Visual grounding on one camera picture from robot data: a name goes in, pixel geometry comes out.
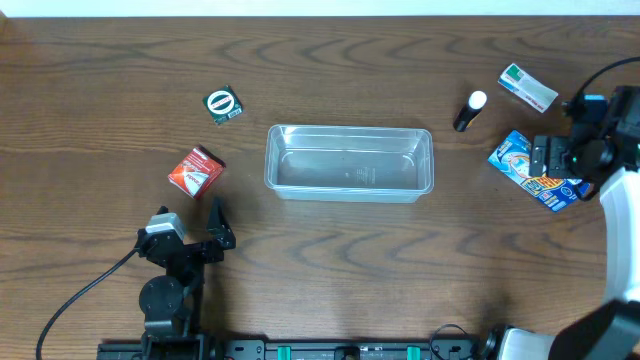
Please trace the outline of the blue fever patch packet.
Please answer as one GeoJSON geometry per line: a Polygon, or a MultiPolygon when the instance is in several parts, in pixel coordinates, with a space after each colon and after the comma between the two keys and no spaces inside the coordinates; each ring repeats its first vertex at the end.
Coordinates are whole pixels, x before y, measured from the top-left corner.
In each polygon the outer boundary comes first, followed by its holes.
{"type": "Polygon", "coordinates": [[[590,185],[575,179],[529,175],[531,143],[513,130],[489,156],[488,162],[554,213],[585,195],[590,185]]]}

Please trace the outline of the clear plastic container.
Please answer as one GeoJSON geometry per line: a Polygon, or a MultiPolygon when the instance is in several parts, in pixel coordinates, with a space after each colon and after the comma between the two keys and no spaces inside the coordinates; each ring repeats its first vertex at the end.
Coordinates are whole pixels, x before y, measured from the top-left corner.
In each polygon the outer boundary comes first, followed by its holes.
{"type": "Polygon", "coordinates": [[[410,204],[435,185],[425,129],[274,125],[265,185],[281,199],[410,204]]]}

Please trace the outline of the red Panadol box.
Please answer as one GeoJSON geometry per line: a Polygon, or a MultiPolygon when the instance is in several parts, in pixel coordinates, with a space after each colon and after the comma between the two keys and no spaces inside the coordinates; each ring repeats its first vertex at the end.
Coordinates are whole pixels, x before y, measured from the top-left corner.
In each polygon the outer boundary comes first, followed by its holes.
{"type": "Polygon", "coordinates": [[[202,145],[194,147],[168,174],[168,181],[193,199],[199,199],[224,172],[226,164],[202,145]]]}

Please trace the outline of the green round-logo small box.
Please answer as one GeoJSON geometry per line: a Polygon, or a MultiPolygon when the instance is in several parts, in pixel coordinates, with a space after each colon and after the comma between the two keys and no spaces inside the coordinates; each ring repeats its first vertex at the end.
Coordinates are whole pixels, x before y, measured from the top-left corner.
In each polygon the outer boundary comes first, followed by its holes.
{"type": "Polygon", "coordinates": [[[229,85],[205,96],[203,104],[216,125],[226,123],[244,112],[240,99],[229,85]]]}

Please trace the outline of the black tube with white cap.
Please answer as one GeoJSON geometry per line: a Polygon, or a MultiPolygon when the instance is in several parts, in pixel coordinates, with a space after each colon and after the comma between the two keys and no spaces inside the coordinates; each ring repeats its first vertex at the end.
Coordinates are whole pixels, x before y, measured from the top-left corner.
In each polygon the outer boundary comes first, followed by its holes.
{"type": "Polygon", "coordinates": [[[456,116],[453,128],[457,132],[464,132],[482,111],[487,100],[488,96],[484,91],[474,91],[456,116]]]}

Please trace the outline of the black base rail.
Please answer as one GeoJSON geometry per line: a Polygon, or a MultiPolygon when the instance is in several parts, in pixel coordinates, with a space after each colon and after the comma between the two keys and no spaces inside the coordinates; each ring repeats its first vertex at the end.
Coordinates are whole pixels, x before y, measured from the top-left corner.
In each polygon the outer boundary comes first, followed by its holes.
{"type": "Polygon", "coordinates": [[[190,355],[184,345],[111,343],[98,345],[96,359],[230,359],[230,360],[429,360],[486,359],[473,339],[444,338],[427,342],[285,342],[233,340],[215,345],[206,355],[190,355]]]}

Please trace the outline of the white green medicine box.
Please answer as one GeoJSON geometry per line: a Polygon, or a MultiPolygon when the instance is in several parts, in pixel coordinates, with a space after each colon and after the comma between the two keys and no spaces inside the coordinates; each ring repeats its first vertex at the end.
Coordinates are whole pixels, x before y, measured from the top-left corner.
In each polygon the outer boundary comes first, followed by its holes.
{"type": "Polygon", "coordinates": [[[505,68],[498,83],[540,113],[544,113],[558,96],[556,91],[540,83],[515,63],[505,68]]]}

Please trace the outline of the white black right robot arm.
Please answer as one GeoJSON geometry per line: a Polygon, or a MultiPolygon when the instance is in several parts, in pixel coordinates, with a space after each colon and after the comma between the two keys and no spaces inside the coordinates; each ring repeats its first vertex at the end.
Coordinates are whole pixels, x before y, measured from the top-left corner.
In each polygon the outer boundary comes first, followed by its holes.
{"type": "Polygon", "coordinates": [[[486,359],[635,359],[639,344],[639,89],[610,97],[578,92],[565,106],[566,135],[507,138],[489,160],[520,175],[530,194],[591,202],[603,220],[603,269],[597,305],[555,334],[495,329],[486,359]]]}

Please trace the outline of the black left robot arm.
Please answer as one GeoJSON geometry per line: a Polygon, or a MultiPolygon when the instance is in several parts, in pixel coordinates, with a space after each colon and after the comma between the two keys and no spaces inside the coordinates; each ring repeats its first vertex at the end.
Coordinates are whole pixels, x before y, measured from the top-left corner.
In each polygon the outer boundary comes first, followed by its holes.
{"type": "Polygon", "coordinates": [[[216,197],[208,216],[210,239],[186,244],[186,227],[177,214],[161,207],[138,231],[134,250],[165,270],[149,280],[139,294],[145,332],[141,338],[143,360],[222,359],[219,342],[200,327],[204,267],[224,260],[236,247],[236,237],[216,197]]]}

